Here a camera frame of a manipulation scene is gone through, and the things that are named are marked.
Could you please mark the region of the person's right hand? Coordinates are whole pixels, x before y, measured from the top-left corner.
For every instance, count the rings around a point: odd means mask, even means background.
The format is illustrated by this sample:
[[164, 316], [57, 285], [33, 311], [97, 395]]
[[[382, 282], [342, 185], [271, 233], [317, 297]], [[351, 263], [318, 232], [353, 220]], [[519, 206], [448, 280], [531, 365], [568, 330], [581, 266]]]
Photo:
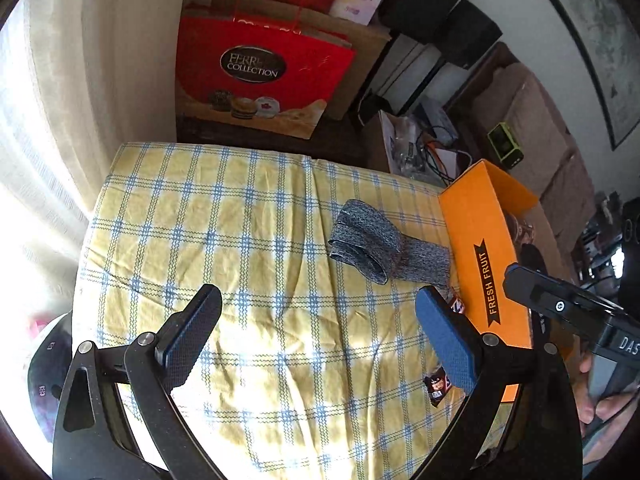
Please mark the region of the person's right hand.
[[638, 393], [625, 392], [617, 396], [609, 396], [606, 399], [594, 402], [588, 391], [588, 376], [593, 364], [593, 355], [584, 352], [580, 356], [579, 374], [574, 381], [573, 392], [580, 421], [580, 432], [585, 433], [586, 427], [593, 419], [600, 418], [605, 422], [604, 433], [593, 443], [592, 448], [584, 454], [582, 463], [591, 463], [603, 460], [608, 452], [614, 448], [616, 442], [628, 426], [637, 411], [639, 404]]

